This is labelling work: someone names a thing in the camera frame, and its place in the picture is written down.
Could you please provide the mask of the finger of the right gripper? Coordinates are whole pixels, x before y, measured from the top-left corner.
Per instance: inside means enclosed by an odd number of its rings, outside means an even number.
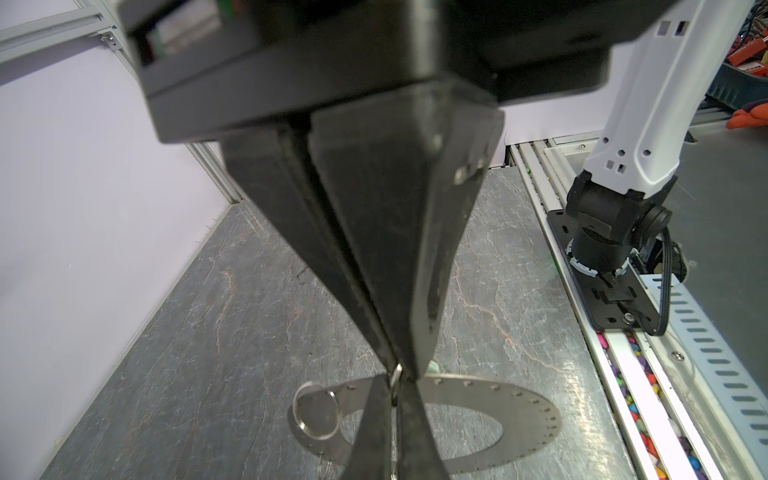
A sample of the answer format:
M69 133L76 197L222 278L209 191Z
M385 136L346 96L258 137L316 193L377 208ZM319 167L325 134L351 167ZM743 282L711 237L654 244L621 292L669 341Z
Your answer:
M419 378L503 113L487 92L440 80L319 110L311 122L327 197L404 372Z
M398 360L312 162L308 133L278 123L226 136L220 145L233 180L393 370Z

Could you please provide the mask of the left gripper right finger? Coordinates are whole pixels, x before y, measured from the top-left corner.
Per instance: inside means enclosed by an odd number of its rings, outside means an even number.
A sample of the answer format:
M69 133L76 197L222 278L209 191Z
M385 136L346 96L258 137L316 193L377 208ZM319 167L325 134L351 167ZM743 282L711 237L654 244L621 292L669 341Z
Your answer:
M397 478L450 478L440 457L419 388L400 380L397 389Z

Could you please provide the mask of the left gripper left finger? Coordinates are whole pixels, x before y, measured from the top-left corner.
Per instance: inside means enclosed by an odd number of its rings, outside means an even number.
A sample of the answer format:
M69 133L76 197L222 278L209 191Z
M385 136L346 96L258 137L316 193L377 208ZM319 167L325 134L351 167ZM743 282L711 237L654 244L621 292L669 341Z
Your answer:
M342 479L384 480L392 475L392 394L389 379L373 378Z

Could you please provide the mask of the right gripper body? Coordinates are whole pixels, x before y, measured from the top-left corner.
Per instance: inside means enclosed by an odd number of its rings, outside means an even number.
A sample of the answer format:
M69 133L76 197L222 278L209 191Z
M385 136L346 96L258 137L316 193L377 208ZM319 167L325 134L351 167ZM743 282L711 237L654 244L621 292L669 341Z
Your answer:
M610 50L669 1L124 1L117 12L164 143L409 84L460 79L494 104L601 87Z

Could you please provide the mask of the large toothed metal keyring disc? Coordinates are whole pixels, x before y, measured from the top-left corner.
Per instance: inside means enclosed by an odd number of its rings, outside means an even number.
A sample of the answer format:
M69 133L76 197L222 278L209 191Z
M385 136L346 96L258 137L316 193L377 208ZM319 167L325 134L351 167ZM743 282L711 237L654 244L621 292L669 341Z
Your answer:
M374 379L302 385L287 408L296 441L323 461L344 466ZM443 373L418 382L447 472L470 474L518 461L549 446L562 428L558 408L521 386Z

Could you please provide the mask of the key with white-green tag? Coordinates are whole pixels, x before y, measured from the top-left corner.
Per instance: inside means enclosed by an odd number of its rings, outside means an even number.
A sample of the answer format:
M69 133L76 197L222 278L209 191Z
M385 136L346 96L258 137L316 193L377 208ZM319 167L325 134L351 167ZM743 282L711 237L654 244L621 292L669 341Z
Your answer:
M435 376L440 376L441 374L442 374L442 371L441 371L440 365L435 360L431 360L428 363L425 375L429 377L435 377Z

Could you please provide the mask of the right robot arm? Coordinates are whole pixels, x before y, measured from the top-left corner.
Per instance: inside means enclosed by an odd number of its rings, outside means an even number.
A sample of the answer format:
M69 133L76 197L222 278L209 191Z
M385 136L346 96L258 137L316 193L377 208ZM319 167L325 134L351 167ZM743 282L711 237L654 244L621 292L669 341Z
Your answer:
M687 127L747 1L125 1L159 139L228 173L388 371L422 377L502 106L592 90L635 50L568 192L573 265L622 274L665 230Z

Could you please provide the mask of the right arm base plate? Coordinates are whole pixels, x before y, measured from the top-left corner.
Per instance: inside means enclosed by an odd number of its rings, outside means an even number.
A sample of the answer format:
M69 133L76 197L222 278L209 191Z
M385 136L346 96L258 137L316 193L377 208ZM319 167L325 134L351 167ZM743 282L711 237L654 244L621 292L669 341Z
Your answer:
M562 209L549 211L546 218L594 330L666 333L672 316L672 287L688 274L682 248L670 234L660 234L649 246L631 250L618 270L599 273L581 266L573 256L577 221Z

